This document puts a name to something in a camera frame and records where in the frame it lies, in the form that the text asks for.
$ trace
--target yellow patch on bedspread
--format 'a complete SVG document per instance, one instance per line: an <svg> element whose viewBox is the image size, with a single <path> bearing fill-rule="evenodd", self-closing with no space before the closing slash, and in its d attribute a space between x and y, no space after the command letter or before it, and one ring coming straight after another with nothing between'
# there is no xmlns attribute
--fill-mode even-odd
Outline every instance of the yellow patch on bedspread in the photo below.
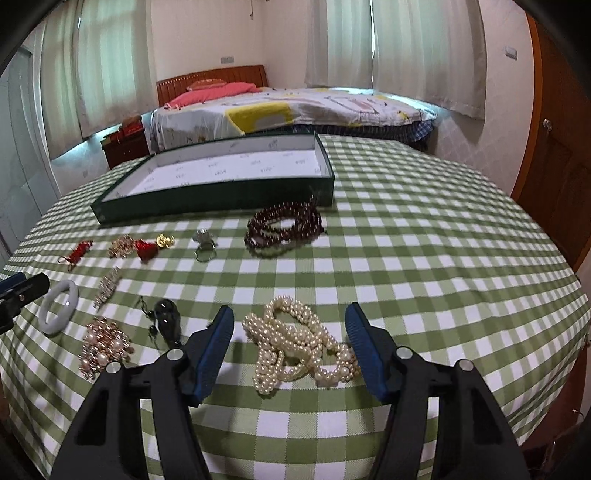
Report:
<svg viewBox="0 0 591 480"><path fill-rule="evenodd" d="M293 123L293 115L287 102L261 102L236 106L227 109L224 114L245 134Z"/></svg>

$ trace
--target wooden headboard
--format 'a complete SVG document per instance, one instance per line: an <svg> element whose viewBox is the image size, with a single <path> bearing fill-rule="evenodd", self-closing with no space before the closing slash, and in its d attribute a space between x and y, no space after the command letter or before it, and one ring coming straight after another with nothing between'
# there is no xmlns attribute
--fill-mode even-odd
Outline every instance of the wooden headboard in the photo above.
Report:
<svg viewBox="0 0 591 480"><path fill-rule="evenodd" d="M206 70L205 72L189 73L156 83L160 106L187 91L187 87L197 80L221 79L226 82L254 83L258 87L268 87L267 74L263 65L247 65L244 67L228 67L225 69Z"/></svg>

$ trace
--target table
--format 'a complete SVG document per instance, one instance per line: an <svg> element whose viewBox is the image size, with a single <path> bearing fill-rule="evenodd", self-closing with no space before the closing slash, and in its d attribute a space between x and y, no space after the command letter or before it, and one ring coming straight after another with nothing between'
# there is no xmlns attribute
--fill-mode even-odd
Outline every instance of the table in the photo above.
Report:
<svg viewBox="0 0 591 480"><path fill-rule="evenodd" d="M182 215L100 228L89 205L135 165L125 163L63 197L11 258L2 277L45 272L52 283L79 286L78 310L49 339L35 327L41 301L29 305L0 338L0 373L11 422L24 449L48 474L91 383L77 371L84 325L92 320L100 279L114 266L122 280L100 313L132 339L134 364L164 352L148 338L138 296L174 300L183 334L203 329L220 305L236 328L217 385L191 410L214 479L363 478L369 472L388 407L358 379L321 390L309 377L272 398L252 387L256 346L240 321L288 294L309 304L337 340L346 306L358 301L373 325L425 359L472 359L523 442L557 396L583 344L590 308L580 283L546 234L478 172L397 142L321 136L336 175L335 203L323 213L328 235L275 260L253 258L243 235L252 212ZM196 228L210 229L219 256L194 260ZM109 259L111 241L128 233L177 243L148 265ZM78 242L94 246L69 274L57 258ZM59 309L58 298L52 311ZM436 437L431 399L421 477L428 478ZM148 468L161 475L150 402L142 403Z"/></svg>

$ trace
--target green box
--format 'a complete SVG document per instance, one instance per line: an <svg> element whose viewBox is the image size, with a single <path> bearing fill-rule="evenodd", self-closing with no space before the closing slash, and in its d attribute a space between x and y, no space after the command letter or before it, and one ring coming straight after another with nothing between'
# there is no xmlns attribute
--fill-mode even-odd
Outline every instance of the green box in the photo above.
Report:
<svg viewBox="0 0 591 480"><path fill-rule="evenodd" d="M101 225L188 212L333 203L335 174L318 135L250 135L154 154L92 205Z"/></svg>

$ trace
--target light switch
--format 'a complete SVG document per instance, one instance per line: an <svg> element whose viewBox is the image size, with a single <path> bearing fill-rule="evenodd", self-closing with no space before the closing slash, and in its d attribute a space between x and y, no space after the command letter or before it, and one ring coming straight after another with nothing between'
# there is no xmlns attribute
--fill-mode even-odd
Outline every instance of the light switch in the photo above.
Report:
<svg viewBox="0 0 591 480"><path fill-rule="evenodd" d="M505 47L505 55L510 59L517 60L517 50L513 47Z"/></svg>

